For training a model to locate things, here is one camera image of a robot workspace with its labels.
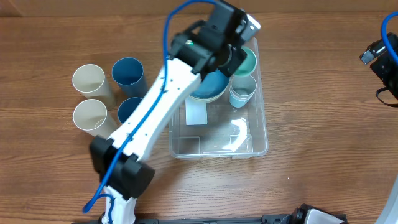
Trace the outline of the small mint green cup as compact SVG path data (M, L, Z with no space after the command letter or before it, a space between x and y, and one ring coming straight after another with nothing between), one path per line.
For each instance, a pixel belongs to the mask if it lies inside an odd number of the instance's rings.
M242 49L246 52L247 56L238 69L234 72L234 75L238 77L245 77L252 74L257 66L256 54L249 47L242 47Z

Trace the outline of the blue bowl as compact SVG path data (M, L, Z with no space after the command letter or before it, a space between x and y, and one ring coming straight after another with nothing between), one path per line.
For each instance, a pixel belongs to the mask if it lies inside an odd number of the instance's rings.
M198 89L191 93L190 96L199 99L212 98L222 93L228 84L229 78L221 71L216 70L209 73L201 82Z

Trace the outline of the small grey cup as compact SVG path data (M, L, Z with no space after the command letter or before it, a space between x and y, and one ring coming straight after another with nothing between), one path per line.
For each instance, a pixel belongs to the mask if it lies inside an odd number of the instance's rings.
M257 88L257 81L251 75L245 77L234 76L231 80L231 92L238 98L250 98Z

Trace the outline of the small light blue cup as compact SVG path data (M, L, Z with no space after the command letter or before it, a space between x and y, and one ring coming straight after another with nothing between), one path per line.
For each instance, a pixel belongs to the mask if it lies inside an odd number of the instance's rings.
M229 96L229 102L235 108L242 108L249 100L250 98L241 98L232 93Z

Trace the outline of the cream bowl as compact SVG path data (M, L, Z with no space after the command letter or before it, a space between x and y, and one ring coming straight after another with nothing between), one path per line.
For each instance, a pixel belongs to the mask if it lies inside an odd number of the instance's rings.
M213 90L211 92L209 92L209 94L204 95L204 94L200 94L197 93L197 91L193 92L191 95L189 95L189 98L193 99L193 100L197 100L197 101L202 101L205 103L211 103L213 101L216 101L218 98L220 98L223 93L226 91L227 88L224 88L222 90Z

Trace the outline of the tall dark blue cup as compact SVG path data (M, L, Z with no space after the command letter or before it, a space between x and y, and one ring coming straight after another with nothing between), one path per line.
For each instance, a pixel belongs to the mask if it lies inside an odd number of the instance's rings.
M134 110L138 107L142 98L132 97L124 100L118 108L118 120L120 123L124 123L130 115L133 114Z
M126 57L118 60L111 71L112 78L128 97L143 98L147 91L144 67L136 58Z

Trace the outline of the tall beige cup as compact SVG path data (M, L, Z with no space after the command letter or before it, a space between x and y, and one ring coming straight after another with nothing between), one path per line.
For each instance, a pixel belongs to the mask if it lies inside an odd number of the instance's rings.
M72 84L87 99L100 100L108 110L116 106L115 94L101 67L95 64L82 65L75 70Z
M96 99L87 99L79 103L73 112L73 122L80 130L104 138L110 137L118 129L104 103Z

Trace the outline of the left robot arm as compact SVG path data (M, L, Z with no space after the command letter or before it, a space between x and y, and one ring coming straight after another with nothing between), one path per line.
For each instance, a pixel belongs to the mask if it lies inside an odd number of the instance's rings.
M128 119L107 138L90 144L100 185L83 207L89 212L99 198L106 201L101 223L134 223L136 200L155 171L145 161L176 109L215 70L230 77L246 59L243 45L260 23L226 1L214 1L207 20L199 20L172 40L163 39L164 64L152 87Z

